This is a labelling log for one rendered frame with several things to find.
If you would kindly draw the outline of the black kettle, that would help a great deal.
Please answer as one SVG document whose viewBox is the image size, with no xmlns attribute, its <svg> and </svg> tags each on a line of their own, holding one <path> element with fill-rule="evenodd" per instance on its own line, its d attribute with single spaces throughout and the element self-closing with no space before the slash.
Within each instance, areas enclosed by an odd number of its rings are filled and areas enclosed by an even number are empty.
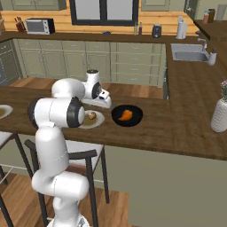
<svg viewBox="0 0 227 227">
<path fill-rule="evenodd" d="M 161 37 L 161 24 L 154 24 L 153 31 L 152 31 L 153 38 L 160 38 Z"/>
</svg>

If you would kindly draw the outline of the white plate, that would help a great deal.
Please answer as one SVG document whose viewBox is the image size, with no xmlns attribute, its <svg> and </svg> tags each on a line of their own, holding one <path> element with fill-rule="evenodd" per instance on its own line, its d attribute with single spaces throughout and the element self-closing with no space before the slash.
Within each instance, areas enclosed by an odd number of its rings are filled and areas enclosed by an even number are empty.
<svg viewBox="0 0 227 227">
<path fill-rule="evenodd" d="M 95 112 L 97 114 L 97 118 L 94 120 L 90 120 L 88 118 L 88 113 L 90 112 Z M 80 126 L 80 129 L 93 129 L 96 128 L 98 126 L 100 126 L 105 120 L 105 116 L 98 111 L 93 111 L 93 110 L 87 110 L 85 112 L 85 116 L 84 116 L 84 121 L 82 123 L 82 125 Z"/>
</svg>

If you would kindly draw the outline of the green wall cupboards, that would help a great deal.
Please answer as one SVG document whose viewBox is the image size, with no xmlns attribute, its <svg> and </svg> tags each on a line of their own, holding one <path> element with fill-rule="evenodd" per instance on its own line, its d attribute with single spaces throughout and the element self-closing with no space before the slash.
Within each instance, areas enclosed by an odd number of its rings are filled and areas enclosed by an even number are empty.
<svg viewBox="0 0 227 227">
<path fill-rule="evenodd" d="M 181 12 L 185 0 L 141 0 L 143 12 Z"/>
<path fill-rule="evenodd" d="M 61 11 L 66 0 L 0 0 L 0 11 Z"/>
</svg>

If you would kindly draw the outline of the orange chicken drumstick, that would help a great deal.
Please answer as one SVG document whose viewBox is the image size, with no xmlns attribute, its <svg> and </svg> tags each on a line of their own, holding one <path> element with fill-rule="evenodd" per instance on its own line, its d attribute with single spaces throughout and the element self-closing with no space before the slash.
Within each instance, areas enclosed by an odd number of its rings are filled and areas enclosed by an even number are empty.
<svg viewBox="0 0 227 227">
<path fill-rule="evenodd" d="M 132 118 L 133 113 L 130 110 L 125 110 L 122 113 L 122 116 L 119 118 L 119 121 L 128 121 Z"/>
</svg>

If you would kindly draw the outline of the black plate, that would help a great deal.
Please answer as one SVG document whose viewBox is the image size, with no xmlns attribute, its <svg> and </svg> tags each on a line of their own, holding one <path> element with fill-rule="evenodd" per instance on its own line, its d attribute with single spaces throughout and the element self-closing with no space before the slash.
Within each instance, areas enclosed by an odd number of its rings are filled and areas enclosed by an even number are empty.
<svg viewBox="0 0 227 227">
<path fill-rule="evenodd" d="M 133 113 L 133 116 L 130 120 L 128 121 L 119 121 L 119 118 L 122 116 L 122 113 L 125 110 L 130 110 Z M 136 126 L 138 123 L 141 122 L 143 118 L 143 111 L 137 107 L 137 106 L 133 106 L 133 105 L 120 105 L 115 107 L 112 110 L 112 119 L 113 121 L 122 126 L 122 127 L 133 127 Z"/>
</svg>

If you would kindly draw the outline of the white textured vase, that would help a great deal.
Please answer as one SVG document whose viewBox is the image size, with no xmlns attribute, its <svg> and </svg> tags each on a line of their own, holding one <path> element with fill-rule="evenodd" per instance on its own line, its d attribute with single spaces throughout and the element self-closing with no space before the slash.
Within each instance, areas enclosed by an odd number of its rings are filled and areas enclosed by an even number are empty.
<svg viewBox="0 0 227 227">
<path fill-rule="evenodd" d="M 215 132 L 224 132 L 227 130 L 227 103 L 222 99 L 219 99 L 216 103 L 211 120 L 211 128 Z"/>
</svg>

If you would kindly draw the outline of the pink flowers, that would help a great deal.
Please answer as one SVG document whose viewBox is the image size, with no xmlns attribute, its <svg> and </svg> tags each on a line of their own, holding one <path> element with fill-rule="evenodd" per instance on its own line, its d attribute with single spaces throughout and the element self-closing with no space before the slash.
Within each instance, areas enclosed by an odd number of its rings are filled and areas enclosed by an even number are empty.
<svg viewBox="0 0 227 227">
<path fill-rule="evenodd" d="M 227 80 L 223 80 L 221 83 L 221 91 L 222 91 L 222 100 L 227 103 Z"/>
</svg>

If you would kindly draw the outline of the silver toaster oven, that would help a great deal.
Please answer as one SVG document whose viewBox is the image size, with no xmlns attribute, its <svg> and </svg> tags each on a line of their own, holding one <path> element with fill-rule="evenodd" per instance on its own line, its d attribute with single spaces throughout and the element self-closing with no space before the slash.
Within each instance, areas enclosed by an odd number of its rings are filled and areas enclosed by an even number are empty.
<svg viewBox="0 0 227 227">
<path fill-rule="evenodd" d="M 50 35 L 55 32 L 54 20 L 51 18 L 30 18 L 25 20 L 25 24 L 30 35 Z"/>
</svg>

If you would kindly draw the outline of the brown knife block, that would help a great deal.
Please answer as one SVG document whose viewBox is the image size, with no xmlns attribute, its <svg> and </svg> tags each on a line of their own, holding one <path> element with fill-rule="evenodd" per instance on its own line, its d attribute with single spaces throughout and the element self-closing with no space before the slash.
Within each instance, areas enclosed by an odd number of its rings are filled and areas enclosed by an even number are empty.
<svg viewBox="0 0 227 227">
<path fill-rule="evenodd" d="M 18 31 L 21 33 L 26 33 L 27 30 L 25 28 L 23 21 L 21 20 L 21 17 L 15 18 L 15 21 L 16 21 L 16 27 L 17 27 Z"/>
</svg>

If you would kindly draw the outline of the silver tap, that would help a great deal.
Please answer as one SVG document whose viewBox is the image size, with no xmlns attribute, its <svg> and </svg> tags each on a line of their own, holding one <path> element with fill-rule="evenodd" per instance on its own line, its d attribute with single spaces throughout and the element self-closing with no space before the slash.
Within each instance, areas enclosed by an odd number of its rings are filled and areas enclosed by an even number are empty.
<svg viewBox="0 0 227 227">
<path fill-rule="evenodd" d="M 206 48 L 207 48 L 207 40 L 206 39 L 198 38 L 197 41 L 203 42 L 203 51 L 205 51 Z"/>
</svg>

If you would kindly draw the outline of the white soap dispenser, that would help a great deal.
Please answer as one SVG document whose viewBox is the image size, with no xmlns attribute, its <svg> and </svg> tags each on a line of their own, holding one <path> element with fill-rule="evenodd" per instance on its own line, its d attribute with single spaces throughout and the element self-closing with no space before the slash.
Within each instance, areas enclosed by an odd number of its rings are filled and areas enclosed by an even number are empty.
<svg viewBox="0 0 227 227">
<path fill-rule="evenodd" d="M 210 66 L 213 66 L 216 62 L 216 54 L 217 54 L 217 50 L 216 49 L 213 49 L 210 54 L 209 54 L 209 57 L 208 57 L 208 61 L 207 63 L 210 65 Z"/>
</svg>

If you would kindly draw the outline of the green base cupboards run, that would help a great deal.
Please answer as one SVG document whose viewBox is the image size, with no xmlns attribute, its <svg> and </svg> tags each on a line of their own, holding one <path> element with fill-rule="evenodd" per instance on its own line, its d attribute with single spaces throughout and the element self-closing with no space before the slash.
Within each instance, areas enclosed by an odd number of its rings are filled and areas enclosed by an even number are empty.
<svg viewBox="0 0 227 227">
<path fill-rule="evenodd" d="M 163 86 L 166 46 L 161 43 L 110 43 L 15 39 L 23 73 L 30 77 L 84 81 L 96 69 L 100 80 Z"/>
</svg>

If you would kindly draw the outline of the grey oven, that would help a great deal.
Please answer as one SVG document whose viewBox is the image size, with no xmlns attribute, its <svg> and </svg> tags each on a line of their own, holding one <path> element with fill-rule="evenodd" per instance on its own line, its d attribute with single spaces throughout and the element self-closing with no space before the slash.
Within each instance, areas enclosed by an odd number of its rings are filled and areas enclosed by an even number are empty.
<svg viewBox="0 0 227 227">
<path fill-rule="evenodd" d="M 0 86 L 10 85 L 19 78 L 20 68 L 13 41 L 0 43 Z"/>
</svg>

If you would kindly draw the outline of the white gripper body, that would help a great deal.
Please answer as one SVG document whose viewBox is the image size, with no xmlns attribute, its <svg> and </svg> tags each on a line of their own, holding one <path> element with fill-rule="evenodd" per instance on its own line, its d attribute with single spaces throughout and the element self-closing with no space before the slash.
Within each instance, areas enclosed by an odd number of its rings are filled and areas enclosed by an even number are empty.
<svg viewBox="0 0 227 227">
<path fill-rule="evenodd" d="M 89 99 L 89 98 L 83 98 L 82 102 L 84 104 L 90 105 L 90 106 L 99 106 L 103 108 L 110 108 L 112 105 L 112 100 L 110 97 L 107 99 L 100 99 L 100 98 L 95 98 L 95 99 Z"/>
</svg>

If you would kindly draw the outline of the black bar stool grey seat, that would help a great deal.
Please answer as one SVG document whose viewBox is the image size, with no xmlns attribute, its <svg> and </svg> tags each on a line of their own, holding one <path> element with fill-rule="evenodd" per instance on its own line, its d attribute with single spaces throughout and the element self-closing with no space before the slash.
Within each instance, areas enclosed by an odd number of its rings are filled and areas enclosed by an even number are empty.
<svg viewBox="0 0 227 227">
<path fill-rule="evenodd" d="M 0 150 L 10 141 L 10 140 L 15 140 L 19 150 L 20 150 L 20 155 L 22 157 L 22 160 L 24 161 L 24 164 L 26 166 L 27 172 L 30 177 L 33 176 L 33 171 L 29 165 L 26 153 L 24 151 L 24 148 L 22 146 L 22 143 L 20 141 L 19 135 L 15 133 L 10 133 L 10 132 L 2 132 L 0 131 Z M 0 165 L 0 177 L 2 177 L 0 184 L 8 184 L 7 179 L 6 179 L 6 174 L 3 171 L 2 166 Z M 8 225 L 8 227 L 14 227 L 12 223 L 12 219 L 10 218 L 10 215 L 8 213 L 8 210 L 4 204 L 4 200 L 2 198 L 2 195 L 0 194 L 0 209 L 2 210 L 2 213 L 4 215 L 4 219 Z"/>
<path fill-rule="evenodd" d="M 90 206 L 92 212 L 93 226 L 98 227 L 98 211 L 96 203 L 96 193 L 94 188 L 93 174 L 98 165 L 102 163 L 103 181 L 105 187 L 106 203 L 109 203 L 108 181 L 106 173 L 106 156 L 103 145 L 86 144 L 80 142 L 67 142 L 69 151 L 69 170 L 86 176 L 90 183 Z"/>
</svg>

